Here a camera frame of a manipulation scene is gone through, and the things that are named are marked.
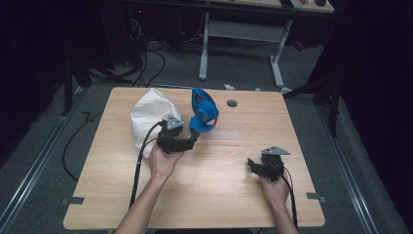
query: gray carpet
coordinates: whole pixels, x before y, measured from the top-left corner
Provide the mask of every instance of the gray carpet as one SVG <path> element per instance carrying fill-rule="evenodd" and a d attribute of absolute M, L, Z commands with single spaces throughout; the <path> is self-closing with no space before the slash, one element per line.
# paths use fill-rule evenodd
<path fill-rule="evenodd" d="M 160 45 L 154 44 L 151 47 L 156 49 Z M 254 90 L 255 87 L 250 84 L 253 83 L 263 91 L 278 92 L 280 89 L 275 86 L 268 60 L 272 48 L 275 48 L 275 45 L 265 44 L 254 48 L 233 45 L 225 52 L 211 52 L 208 77 L 202 82 L 198 80 L 199 47 L 181 47 L 180 50 L 176 50 L 164 46 L 159 53 L 165 57 L 166 66 L 153 81 L 153 85 L 169 84 L 222 90 L 224 84 L 230 84 L 237 90 Z M 227 48 L 225 45 L 216 45 L 212 49 L 226 50 Z M 288 88 L 297 88 L 307 82 L 321 51 L 321 47 L 301 53 L 294 48 L 284 48 L 280 67 L 284 83 Z M 155 75 L 161 66 L 161 58 L 154 53 L 148 53 L 145 80 Z M 127 68 L 119 66 L 117 71 L 122 72 L 125 69 Z M 64 198 L 71 197 L 76 186 L 76 182 L 63 169 L 62 152 L 71 136 L 85 123 L 86 114 L 83 111 L 90 111 L 92 115 L 98 113 L 104 108 L 111 89 L 117 86 L 123 85 L 94 79 L 94 84 L 74 110 L 61 137 L 57 140 L 46 168 L 11 226 L 10 233 L 107 233 L 107 230 L 69 231 L 62 226 L 67 207 L 61 202 Z M 287 99 L 286 104 L 316 191 L 326 198 L 327 202 L 321 203 L 326 222 L 323 227 L 300 228 L 299 231 L 300 233 L 364 233 L 348 188 L 338 170 L 335 152 L 329 142 L 329 134 L 323 127 L 324 123 L 317 112 L 318 107 L 313 105 L 310 97 L 311 95 L 300 95 Z M 62 98 L 62 89 L 59 89 L 55 94 L 54 102 L 33 122 L 19 148 L 1 169 L 1 211 L 6 209 L 19 183 L 24 179 L 59 120 L 63 110 Z M 98 120 L 99 118 L 96 118 L 94 122 L 90 122 L 73 138 L 68 147 L 67 168 L 75 176 L 79 176 L 82 170 Z M 368 160 L 368 155 L 343 101 L 340 103 L 337 124 L 338 140 L 365 196 L 379 233 L 408 233 Z M 264 233 L 275 232 L 273 228 L 264 230 Z"/>

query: desk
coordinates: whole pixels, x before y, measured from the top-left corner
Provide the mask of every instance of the desk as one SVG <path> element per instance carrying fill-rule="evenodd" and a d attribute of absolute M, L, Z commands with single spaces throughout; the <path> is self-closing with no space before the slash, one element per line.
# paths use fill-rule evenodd
<path fill-rule="evenodd" d="M 210 2 L 227 3 L 235 5 L 246 5 L 254 7 L 265 8 L 281 8 L 282 5 L 278 0 L 206 0 L 209 5 Z M 293 4 L 292 9 L 285 9 L 286 11 L 302 11 L 314 13 L 333 13 L 334 8 L 326 1 L 325 6 L 317 6 L 315 0 L 309 0 L 308 4 L 301 4 L 299 0 L 291 0 Z M 201 54 L 200 65 L 200 80 L 207 78 L 207 58 L 208 58 L 208 38 L 209 36 L 229 37 L 235 39 L 257 40 L 266 42 L 278 43 L 275 54 L 270 56 L 270 64 L 273 69 L 274 79 L 279 88 L 283 87 L 282 74 L 279 68 L 279 59 L 282 54 L 282 48 L 288 36 L 292 24 L 292 19 L 288 19 L 285 26 L 268 26 L 257 25 L 249 23 L 237 23 L 228 21 L 209 20 L 209 13 L 206 13 L 206 21 L 204 27 L 204 45 Z"/>
<path fill-rule="evenodd" d="M 129 208 L 138 150 L 133 146 L 131 110 L 148 89 L 115 88 L 107 102 L 73 197 L 64 227 L 67 229 L 116 228 Z M 189 122 L 191 91 L 159 89 Z M 216 128 L 201 135 L 185 153 L 166 184 L 149 228 L 274 227 L 257 175 L 247 158 L 260 162 L 260 152 L 278 146 L 291 172 L 299 226 L 321 226 L 324 216 L 314 193 L 283 97 L 274 92 L 206 90 L 220 111 Z M 227 106 L 234 99 L 237 107 Z M 142 160 L 138 193 L 150 176 Z"/>

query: forearm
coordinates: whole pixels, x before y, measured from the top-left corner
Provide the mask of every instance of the forearm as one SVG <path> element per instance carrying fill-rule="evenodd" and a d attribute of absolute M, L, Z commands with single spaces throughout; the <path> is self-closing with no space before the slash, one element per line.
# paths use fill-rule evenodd
<path fill-rule="evenodd" d="M 277 230 L 280 234 L 298 233 L 284 204 L 270 204 L 270 207 L 273 213 L 274 222 L 276 223 Z"/>
<path fill-rule="evenodd" d="M 117 233 L 146 233 L 151 214 L 166 182 L 166 178 L 149 179 L 119 225 Z"/>

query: blue object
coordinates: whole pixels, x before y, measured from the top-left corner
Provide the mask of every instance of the blue object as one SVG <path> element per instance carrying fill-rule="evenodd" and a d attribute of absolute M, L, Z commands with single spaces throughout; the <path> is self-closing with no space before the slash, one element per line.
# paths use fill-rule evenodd
<path fill-rule="evenodd" d="M 195 113 L 189 122 L 192 137 L 197 138 L 200 133 L 206 133 L 215 128 L 219 111 L 215 101 L 203 89 L 192 89 L 192 109 Z M 208 124 L 211 120 L 215 120 L 213 125 Z"/>

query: cloth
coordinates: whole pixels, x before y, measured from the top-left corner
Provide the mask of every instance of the cloth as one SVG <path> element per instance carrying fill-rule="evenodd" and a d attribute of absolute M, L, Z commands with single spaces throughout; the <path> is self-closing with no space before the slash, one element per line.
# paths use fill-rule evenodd
<path fill-rule="evenodd" d="M 182 120 L 182 114 L 178 108 L 160 91 L 151 88 L 131 110 L 131 129 L 134 146 L 140 150 L 142 143 L 149 130 L 158 122 L 167 119 L 171 114 L 176 119 Z M 161 127 L 156 127 L 148 141 L 156 138 Z M 156 141 L 150 142 L 144 149 L 144 157 L 149 157 L 149 153 Z"/>

